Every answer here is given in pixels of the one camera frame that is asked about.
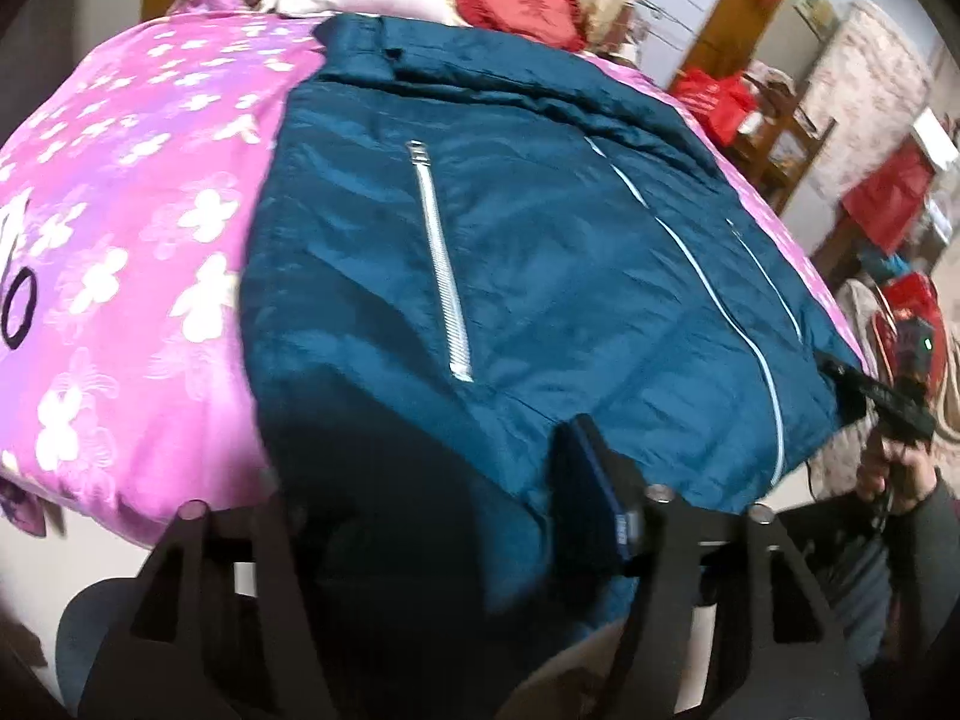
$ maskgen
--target silver bolt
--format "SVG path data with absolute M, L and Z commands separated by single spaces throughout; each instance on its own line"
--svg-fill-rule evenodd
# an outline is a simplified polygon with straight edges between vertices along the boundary
M 753 504 L 750 509 L 747 509 L 747 515 L 757 523 L 757 525 L 769 525 L 776 519 L 774 509 L 762 503 Z
M 203 501 L 187 501 L 179 509 L 176 515 L 180 519 L 200 519 L 208 512 L 208 506 Z
M 654 503 L 670 503 L 676 496 L 667 485 L 650 485 L 646 490 L 647 497 Z

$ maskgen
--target jacket sleeve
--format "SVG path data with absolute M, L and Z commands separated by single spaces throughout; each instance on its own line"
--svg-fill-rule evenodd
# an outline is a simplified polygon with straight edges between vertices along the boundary
M 915 661 L 960 599 L 960 519 L 937 472 L 937 487 L 886 529 L 894 586 L 901 596 L 901 656 Z

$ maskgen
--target person's hand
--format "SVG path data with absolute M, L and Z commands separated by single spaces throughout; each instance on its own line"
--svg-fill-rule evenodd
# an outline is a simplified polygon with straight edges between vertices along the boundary
M 900 466 L 902 471 L 890 470 Z M 933 493 L 937 487 L 937 473 L 925 447 L 906 446 L 892 439 L 885 439 L 875 430 L 867 439 L 867 446 L 860 456 L 856 469 L 856 494 L 867 503 L 874 502 L 887 485 L 893 485 L 893 514 L 906 514 L 915 509 L 920 501 Z

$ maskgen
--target pink blanket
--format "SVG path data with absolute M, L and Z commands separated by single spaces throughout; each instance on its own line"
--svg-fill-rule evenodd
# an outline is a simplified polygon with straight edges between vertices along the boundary
M 261 497 L 236 286 L 286 95 L 322 61 L 316 23 L 191 13 L 138 26 L 93 50 L 0 149 L 0 247 L 13 250 L 0 475 L 141 543 L 185 500 Z M 856 349 L 803 252 L 718 160 Z

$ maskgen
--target jacket zipper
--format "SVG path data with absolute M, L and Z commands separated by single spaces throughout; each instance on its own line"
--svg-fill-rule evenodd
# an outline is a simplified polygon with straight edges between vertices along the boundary
M 781 291 L 776 288 L 776 284 L 774 284 L 774 280 L 770 278 L 770 275 L 767 274 L 767 271 L 765 271 L 764 267 L 760 264 L 760 260 L 757 259 L 757 255 L 755 255 L 754 252 L 750 249 L 750 247 L 747 246 L 747 242 L 743 240 L 743 236 L 740 234 L 740 231 L 735 226 L 733 226 L 733 222 L 727 219 L 727 223 L 730 225 L 731 230 L 733 230 L 733 236 L 736 237 L 736 240 L 740 242 L 741 247 L 744 247 L 747 250 L 747 254 L 750 255 L 750 258 L 752 259 L 752 261 L 754 261 L 755 264 L 757 264 L 757 267 L 760 268 L 760 272 L 763 274 L 763 277 L 767 280 L 767 284 L 769 284 L 773 288 L 774 292 L 776 293 L 776 297 L 779 298 L 779 301 L 781 302 L 781 306 L 784 306 L 784 311 L 786 312 L 786 316 L 790 317 L 790 322 L 793 324 L 793 329 L 797 333 L 797 341 L 799 341 L 800 343 L 803 343 L 803 333 L 800 333 L 800 322 L 797 322 L 797 318 L 794 316 L 793 312 L 790 310 L 790 306 L 786 304 L 786 300 L 784 300 L 784 296 L 781 294 Z
M 459 381 L 472 382 L 467 324 L 464 322 L 464 312 L 460 304 L 460 293 L 457 291 L 457 281 L 453 276 L 453 266 L 450 265 L 450 255 L 443 240 L 437 190 L 430 172 L 430 155 L 426 151 L 426 146 L 420 141 L 408 141 L 407 149 L 410 151 L 410 161 L 416 171 L 421 207 L 424 209 L 426 240 L 430 247 L 430 259 L 433 261 L 437 290 L 440 293 L 440 309 L 443 311 L 446 345 L 450 355 L 450 372 Z
M 606 159 L 608 165 L 613 168 L 613 171 L 620 177 L 623 183 L 626 184 L 627 189 L 630 190 L 630 193 L 634 196 L 634 198 L 644 208 L 649 209 L 650 206 L 647 205 L 646 200 L 643 199 L 643 196 L 640 194 L 640 190 L 637 189 L 634 182 L 632 182 L 619 167 L 616 167 L 616 165 L 613 164 L 613 161 L 611 161 L 611 159 L 606 156 L 603 151 L 600 151 L 599 146 L 597 146 L 597 144 L 594 143 L 590 138 L 587 138 L 587 143 L 590 144 L 590 147 L 594 151 Z M 736 332 L 738 336 L 740 336 L 743 343 L 747 344 L 747 347 L 750 348 L 750 351 L 752 351 L 754 356 L 757 358 L 757 362 L 760 363 L 760 369 L 763 371 L 763 379 L 766 382 L 767 391 L 770 394 L 770 403 L 773 406 L 774 425 L 776 427 L 776 468 L 774 469 L 773 477 L 770 479 L 770 487 L 774 487 L 776 483 L 781 480 L 781 476 L 784 475 L 784 465 L 786 463 L 786 459 L 784 446 L 784 415 L 781 413 L 779 396 L 776 394 L 776 383 L 774 382 L 774 375 L 770 370 L 769 362 L 767 362 L 767 359 L 763 356 L 763 352 L 760 351 L 760 347 L 752 341 L 752 339 L 743 331 L 743 329 L 733 320 L 733 317 L 730 316 L 719 296 L 716 292 L 714 292 L 713 285 L 709 282 L 709 279 L 707 279 L 707 274 L 704 273 L 704 270 L 700 267 L 700 263 L 697 262 L 697 258 L 693 256 L 693 252 L 690 251 L 689 247 L 683 242 L 683 239 L 677 235 L 676 232 L 674 232 L 669 224 L 667 224 L 656 214 L 653 214 L 653 217 L 656 220 L 656 223 L 664 228 L 666 234 L 670 236 L 680 251 L 683 252 L 683 256 L 685 256 L 688 262 L 690 262 L 690 265 L 693 267 L 700 281 L 704 285 L 704 288 L 707 290 L 707 294 L 710 296 L 710 299 L 713 301 L 713 304 L 717 307 L 720 314 L 722 314 L 723 318 L 726 319 L 727 324 L 733 328 L 733 331 Z

